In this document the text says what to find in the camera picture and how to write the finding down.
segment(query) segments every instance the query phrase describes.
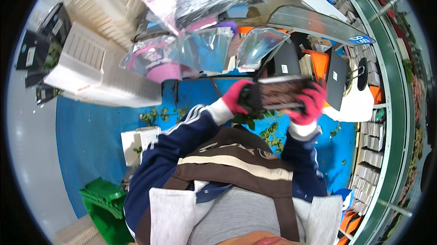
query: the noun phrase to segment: green conveyor rail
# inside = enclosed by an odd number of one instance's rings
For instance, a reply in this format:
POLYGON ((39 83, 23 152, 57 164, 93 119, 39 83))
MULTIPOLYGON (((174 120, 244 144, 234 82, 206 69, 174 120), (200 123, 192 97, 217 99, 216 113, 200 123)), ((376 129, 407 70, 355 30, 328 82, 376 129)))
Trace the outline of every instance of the green conveyor rail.
POLYGON ((352 244, 370 244, 384 231, 392 210, 378 200, 397 204, 405 186, 414 140, 414 102, 411 85, 407 84, 401 63, 396 34, 383 16, 371 23, 379 6, 372 0, 351 0, 357 9, 374 45, 384 84, 387 130, 381 176, 369 209, 354 235, 352 244))

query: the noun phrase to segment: person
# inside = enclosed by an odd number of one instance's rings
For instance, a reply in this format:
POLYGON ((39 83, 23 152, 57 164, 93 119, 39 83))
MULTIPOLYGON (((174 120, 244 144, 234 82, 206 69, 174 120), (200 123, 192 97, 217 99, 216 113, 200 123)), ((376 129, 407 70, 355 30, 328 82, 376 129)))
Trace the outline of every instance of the person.
POLYGON ((221 127, 237 113, 239 80, 209 106, 193 107, 140 156, 124 202, 139 245, 333 244, 343 200, 328 196, 314 142, 325 89, 296 96, 280 158, 242 126, 221 127))

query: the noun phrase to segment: pink glove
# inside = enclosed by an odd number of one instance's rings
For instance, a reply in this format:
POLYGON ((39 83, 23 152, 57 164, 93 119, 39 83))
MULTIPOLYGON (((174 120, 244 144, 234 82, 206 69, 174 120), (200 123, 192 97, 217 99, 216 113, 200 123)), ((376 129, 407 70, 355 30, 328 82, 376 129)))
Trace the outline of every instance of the pink glove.
POLYGON ((225 95, 223 95, 222 99, 225 102, 226 106, 232 111, 232 113, 244 113, 249 114, 248 111, 243 109, 240 105, 238 105, 238 97, 240 92, 243 90, 244 86, 247 84, 253 84, 252 81, 249 80, 238 80, 226 91, 225 95))
POLYGON ((322 82, 323 87, 313 82, 312 88, 303 89, 303 94, 296 95, 296 99, 300 100, 305 106, 304 112, 285 110, 284 113, 298 125, 309 125, 314 122, 322 114, 323 104, 326 99, 325 82, 322 82))

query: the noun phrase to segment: gray shirt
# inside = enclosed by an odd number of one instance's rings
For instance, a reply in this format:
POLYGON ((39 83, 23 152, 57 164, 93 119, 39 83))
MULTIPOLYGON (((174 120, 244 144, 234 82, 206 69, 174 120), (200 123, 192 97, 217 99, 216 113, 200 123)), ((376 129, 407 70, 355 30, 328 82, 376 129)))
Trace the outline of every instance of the gray shirt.
MULTIPOLYGON (((305 231, 296 215, 301 242, 305 231)), ((253 231, 268 231, 281 236, 276 208, 271 197, 232 187, 216 198, 209 212, 194 227, 188 245, 217 244, 253 231)))

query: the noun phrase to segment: apron strap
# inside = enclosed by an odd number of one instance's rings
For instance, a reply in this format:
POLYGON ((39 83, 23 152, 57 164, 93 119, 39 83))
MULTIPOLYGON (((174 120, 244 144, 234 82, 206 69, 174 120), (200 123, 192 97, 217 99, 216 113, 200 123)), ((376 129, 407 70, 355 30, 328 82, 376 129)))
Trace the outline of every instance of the apron strap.
POLYGON ((292 197, 274 197, 281 237, 299 242, 298 223, 292 197))
MULTIPOLYGON (((164 189, 186 190, 190 183, 171 176, 164 184, 164 189)), ((135 240, 138 245, 150 245, 150 206, 139 220, 135 240)))

